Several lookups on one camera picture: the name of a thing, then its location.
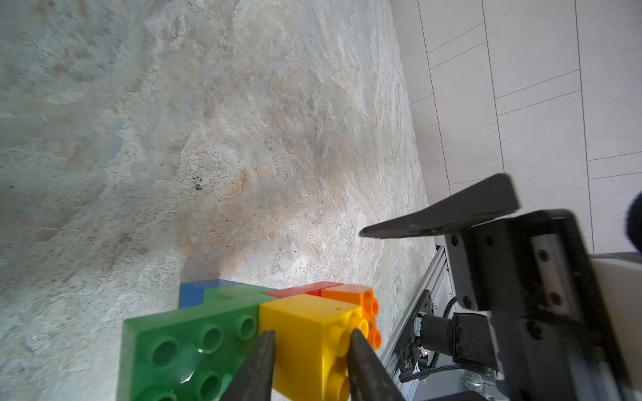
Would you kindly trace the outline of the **long red lego brick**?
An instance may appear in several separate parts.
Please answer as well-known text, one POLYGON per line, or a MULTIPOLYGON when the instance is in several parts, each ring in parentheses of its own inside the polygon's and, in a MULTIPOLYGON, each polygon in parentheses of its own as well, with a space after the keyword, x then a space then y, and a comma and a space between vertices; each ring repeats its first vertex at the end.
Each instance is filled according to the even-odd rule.
POLYGON ((301 294, 308 294, 308 295, 320 297, 321 292, 324 289, 337 287, 340 285, 341 285, 340 282, 322 281, 322 282, 315 282, 315 283, 306 284, 306 285, 297 286, 297 287, 290 287, 286 289, 264 292, 264 295, 267 295, 269 297, 276 297, 276 298, 292 297, 292 296, 301 295, 301 294))

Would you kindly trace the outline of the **orange square lego brick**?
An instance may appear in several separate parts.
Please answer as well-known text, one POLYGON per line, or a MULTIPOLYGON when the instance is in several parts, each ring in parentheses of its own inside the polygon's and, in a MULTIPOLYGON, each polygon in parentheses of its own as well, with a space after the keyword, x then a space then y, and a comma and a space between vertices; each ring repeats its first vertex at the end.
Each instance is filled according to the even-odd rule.
POLYGON ((380 305, 375 297, 374 290, 370 287, 357 284, 343 284, 329 287, 321 291, 321 296, 336 301, 352 303, 362 308, 362 316, 369 325, 367 341, 377 351, 382 345, 381 331, 377 328, 376 319, 379 315, 380 305))

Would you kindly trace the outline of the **aluminium front rail frame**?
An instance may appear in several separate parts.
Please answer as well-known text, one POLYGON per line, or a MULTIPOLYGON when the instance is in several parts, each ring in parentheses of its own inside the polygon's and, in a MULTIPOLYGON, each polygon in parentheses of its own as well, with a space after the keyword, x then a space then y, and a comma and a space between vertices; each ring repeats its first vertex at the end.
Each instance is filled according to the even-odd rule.
POLYGON ((402 339, 406 324, 408 322, 412 324, 416 310, 441 316, 446 304, 453 296, 454 290, 451 284, 446 247, 437 246, 436 255, 434 255, 424 276, 419 281, 406 310, 396 319, 396 326, 394 326, 391 335, 387 339, 381 355, 381 362, 391 376, 399 374, 396 345, 402 339))

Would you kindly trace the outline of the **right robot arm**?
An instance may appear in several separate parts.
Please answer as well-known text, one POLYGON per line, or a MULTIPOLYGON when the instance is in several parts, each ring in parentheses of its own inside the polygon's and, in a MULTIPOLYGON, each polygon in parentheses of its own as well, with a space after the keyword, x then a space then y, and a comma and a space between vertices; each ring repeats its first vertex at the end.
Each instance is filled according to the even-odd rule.
POLYGON ((356 400, 400 400, 401 384, 460 370, 451 400, 638 400, 641 397, 641 201, 625 218, 633 252, 590 255, 564 209, 518 214, 509 175, 496 174, 361 237, 445 238, 455 295, 441 315, 424 291, 378 363, 362 335, 349 346, 356 400))

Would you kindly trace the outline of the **blue square lego brick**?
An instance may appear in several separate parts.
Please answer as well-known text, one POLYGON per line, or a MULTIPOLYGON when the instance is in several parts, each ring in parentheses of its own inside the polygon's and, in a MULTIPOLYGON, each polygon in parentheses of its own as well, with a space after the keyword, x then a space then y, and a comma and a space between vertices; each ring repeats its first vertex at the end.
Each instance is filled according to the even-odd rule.
POLYGON ((179 309, 200 306, 203 304, 205 290, 238 285, 238 282, 215 279, 201 282, 186 282, 180 285, 179 309))

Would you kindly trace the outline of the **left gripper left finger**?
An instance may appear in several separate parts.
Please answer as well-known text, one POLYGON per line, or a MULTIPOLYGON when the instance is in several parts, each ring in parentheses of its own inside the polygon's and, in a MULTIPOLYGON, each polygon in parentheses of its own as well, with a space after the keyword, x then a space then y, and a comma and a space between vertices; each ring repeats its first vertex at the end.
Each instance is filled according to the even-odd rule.
POLYGON ((275 359, 276 332, 265 331, 258 337, 251 352, 221 397, 221 401, 270 401, 275 359))

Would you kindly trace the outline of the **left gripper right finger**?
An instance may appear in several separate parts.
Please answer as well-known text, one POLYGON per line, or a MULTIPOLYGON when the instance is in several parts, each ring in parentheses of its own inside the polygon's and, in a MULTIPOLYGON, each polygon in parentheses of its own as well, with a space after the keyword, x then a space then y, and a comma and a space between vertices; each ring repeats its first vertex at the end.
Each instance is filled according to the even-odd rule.
POLYGON ((350 336, 347 366, 352 400, 404 401, 401 392, 359 329, 355 329, 350 336))

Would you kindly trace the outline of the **yellow square lego brick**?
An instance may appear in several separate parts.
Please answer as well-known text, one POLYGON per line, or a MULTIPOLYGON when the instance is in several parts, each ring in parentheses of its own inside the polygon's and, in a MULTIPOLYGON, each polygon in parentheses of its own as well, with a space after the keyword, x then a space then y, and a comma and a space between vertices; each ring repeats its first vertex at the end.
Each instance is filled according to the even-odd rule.
POLYGON ((362 307, 309 294, 259 307, 259 332, 275 332, 273 388, 291 400, 347 400, 352 332, 369 334, 362 307))

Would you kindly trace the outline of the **long green lego brick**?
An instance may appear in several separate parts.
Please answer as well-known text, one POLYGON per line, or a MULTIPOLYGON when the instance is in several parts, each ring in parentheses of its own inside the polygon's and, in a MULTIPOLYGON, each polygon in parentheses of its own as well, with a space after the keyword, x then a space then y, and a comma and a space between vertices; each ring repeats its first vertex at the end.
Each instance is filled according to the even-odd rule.
POLYGON ((118 400, 220 399, 258 339, 256 294, 125 320, 118 400))

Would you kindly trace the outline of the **small green lego brick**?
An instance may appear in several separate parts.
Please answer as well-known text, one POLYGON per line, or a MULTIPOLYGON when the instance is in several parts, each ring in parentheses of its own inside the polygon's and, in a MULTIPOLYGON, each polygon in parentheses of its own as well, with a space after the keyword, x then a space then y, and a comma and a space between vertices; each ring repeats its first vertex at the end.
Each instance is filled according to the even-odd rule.
POLYGON ((203 295, 203 304, 212 304, 214 302, 227 301, 234 298, 250 297, 259 294, 272 292, 272 288, 260 287, 250 284, 235 284, 225 287, 215 287, 205 290, 203 295))

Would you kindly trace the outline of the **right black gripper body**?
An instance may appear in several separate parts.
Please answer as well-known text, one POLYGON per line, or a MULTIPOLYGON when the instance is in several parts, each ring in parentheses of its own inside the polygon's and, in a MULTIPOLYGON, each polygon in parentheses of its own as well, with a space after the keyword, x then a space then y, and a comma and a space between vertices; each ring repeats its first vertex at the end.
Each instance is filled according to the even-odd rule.
POLYGON ((567 210, 446 229, 460 304, 485 312, 511 400, 627 400, 630 376, 567 210))

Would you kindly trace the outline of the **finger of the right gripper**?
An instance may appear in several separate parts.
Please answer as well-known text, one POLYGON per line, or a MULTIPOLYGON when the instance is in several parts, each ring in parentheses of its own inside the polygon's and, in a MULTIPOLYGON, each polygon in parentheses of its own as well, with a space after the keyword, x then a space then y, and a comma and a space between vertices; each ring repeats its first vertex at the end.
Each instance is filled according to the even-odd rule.
POLYGON ((419 212, 365 227, 359 235, 377 239, 435 237, 504 217, 519 208, 511 177, 495 174, 419 212))

